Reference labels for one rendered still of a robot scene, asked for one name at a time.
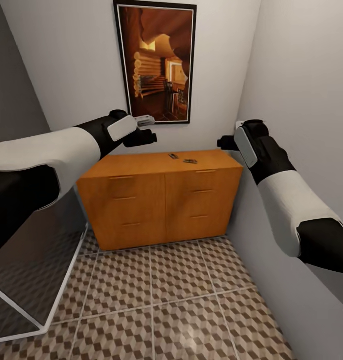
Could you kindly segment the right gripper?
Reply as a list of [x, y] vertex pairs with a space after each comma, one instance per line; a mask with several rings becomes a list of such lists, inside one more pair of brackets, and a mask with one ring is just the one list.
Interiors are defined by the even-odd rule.
[[222, 136], [217, 140], [217, 147], [221, 147], [222, 150], [239, 151], [234, 142], [234, 135]]

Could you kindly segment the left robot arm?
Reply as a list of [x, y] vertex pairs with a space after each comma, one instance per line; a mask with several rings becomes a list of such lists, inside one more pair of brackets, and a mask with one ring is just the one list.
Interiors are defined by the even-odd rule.
[[0, 249], [35, 211], [55, 204], [96, 163], [124, 143], [158, 142], [141, 127], [150, 115], [115, 109], [109, 116], [36, 136], [0, 142]]

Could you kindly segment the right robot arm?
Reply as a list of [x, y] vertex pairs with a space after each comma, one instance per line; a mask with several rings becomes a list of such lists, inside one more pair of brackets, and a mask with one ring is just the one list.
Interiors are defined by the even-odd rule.
[[343, 304], [343, 221], [307, 185], [263, 121], [236, 121], [234, 135], [222, 136], [217, 147], [240, 151], [279, 248]]

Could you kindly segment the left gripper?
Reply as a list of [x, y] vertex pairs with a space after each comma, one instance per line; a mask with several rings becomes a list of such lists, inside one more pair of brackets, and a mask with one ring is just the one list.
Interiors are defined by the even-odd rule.
[[127, 142], [124, 140], [124, 145], [126, 148], [139, 147], [143, 145], [153, 144], [158, 142], [156, 133], [153, 133], [151, 129], [140, 130], [139, 139], [136, 142]]

